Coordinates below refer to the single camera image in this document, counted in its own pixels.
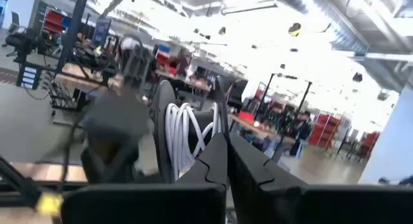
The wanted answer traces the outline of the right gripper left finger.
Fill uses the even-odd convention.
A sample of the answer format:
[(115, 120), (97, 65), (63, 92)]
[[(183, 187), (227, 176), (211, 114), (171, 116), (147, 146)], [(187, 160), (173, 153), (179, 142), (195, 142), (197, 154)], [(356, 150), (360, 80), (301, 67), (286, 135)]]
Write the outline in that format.
[(215, 134), (175, 183), (101, 184), (67, 196), (63, 223), (224, 223), (227, 140)]

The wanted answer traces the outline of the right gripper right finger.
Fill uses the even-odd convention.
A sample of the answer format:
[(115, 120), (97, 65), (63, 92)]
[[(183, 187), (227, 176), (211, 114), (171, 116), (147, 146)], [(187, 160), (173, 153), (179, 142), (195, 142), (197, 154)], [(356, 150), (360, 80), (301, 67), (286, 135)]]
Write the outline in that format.
[(228, 176), (238, 223), (412, 223), (412, 188), (309, 185), (237, 134)]

